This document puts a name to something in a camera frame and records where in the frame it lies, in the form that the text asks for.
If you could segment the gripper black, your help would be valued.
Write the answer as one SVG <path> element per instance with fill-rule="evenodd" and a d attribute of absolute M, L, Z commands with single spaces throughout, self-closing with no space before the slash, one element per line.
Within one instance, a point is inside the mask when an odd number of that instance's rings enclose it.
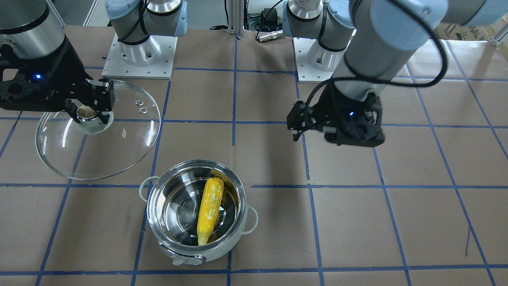
<path fill-rule="evenodd" d="M 103 124 L 109 123 L 115 104 L 114 81 L 93 80 L 67 37 L 51 54 L 37 59 L 16 56 L 11 44 L 1 45 L 1 71 L 17 70 L 2 80 L 2 109 L 25 112 L 65 112 L 74 122 L 85 121 L 78 110 L 91 107 Z"/>
<path fill-rule="evenodd" d="M 329 143 L 374 148 L 385 142 L 382 105 L 373 89 L 363 92 L 363 101 L 346 97 L 333 83 L 320 83 L 307 101 L 298 100 L 287 115 L 292 141 L 304 132 L 316 130 Z"/>

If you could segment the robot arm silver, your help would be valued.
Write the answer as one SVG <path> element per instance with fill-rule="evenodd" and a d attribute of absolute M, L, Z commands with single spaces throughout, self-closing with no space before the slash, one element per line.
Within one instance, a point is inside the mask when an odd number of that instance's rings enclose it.
<path fill-rule="evenodd" d="M 107 0 L 105 9 L 120 47 L 143 47 L 152 36 L 181 37 L 187 32 L 185 0 Z M 2 0 L 1 109 L 65 112 L 74 122 L 91 110 L 102 124 L 113 120 L 113 81 L 94 80 L 45 0 Z"/>
<path fill-rule="evenodd" d="M 507 13 L 506 0 L 287 0 L 283 7 L 286 36 L 315 39 L 341 56 L 332 76 L 287 115 L 293 140 L 316 130 L 329 143 L 371 148 L 385 141 L 379 96 L 387 85 L 430 87 L 446 74 L 437 25 L 490 25 Z M 428 83 L 394 82 L 430 39 L 441 56 L 438 75 Z"/>

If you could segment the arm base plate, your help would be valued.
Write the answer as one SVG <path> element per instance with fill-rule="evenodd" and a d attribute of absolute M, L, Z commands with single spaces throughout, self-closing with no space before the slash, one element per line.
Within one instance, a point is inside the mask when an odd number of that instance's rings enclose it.
<path fill-rule="evenodd" d="M 344 54 L 344 50 L 323 49 L 315 39 L 293 38 L 293 45 L 301 83 L 320 83 L 330 78 Z"/>
<path fill-rule="evenodd" d="M 102 77 L 170 80 L 177 40 L 177 37 L 152 35 L 142 44 L 127 45 L 115 35 Z"/>

